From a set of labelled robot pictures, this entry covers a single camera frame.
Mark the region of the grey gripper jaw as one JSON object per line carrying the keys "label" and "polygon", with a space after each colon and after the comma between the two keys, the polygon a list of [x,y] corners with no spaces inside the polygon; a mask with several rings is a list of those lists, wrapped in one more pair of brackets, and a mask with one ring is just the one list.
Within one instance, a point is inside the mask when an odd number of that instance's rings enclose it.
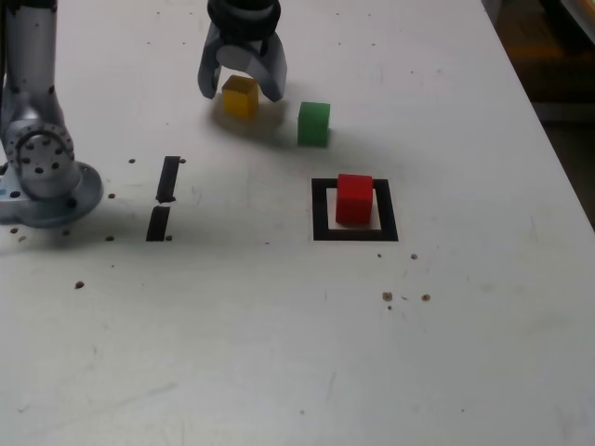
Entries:
{"label": "grey gripper jaw", "polygon": [[214,23],[211,23],[197,74],[197,82],[205,98],[214,98],[218,91],[221,65],[217,54],[222,46],[223,40],[221,39],[220,30]]}
{"label": "grey gripper jaw", "polygon": [[287,64],[277,33],[267,42],[224,45],[217,52],[217,61],[228,69],[249,75],[271,102],[278,102],[284,97]]}

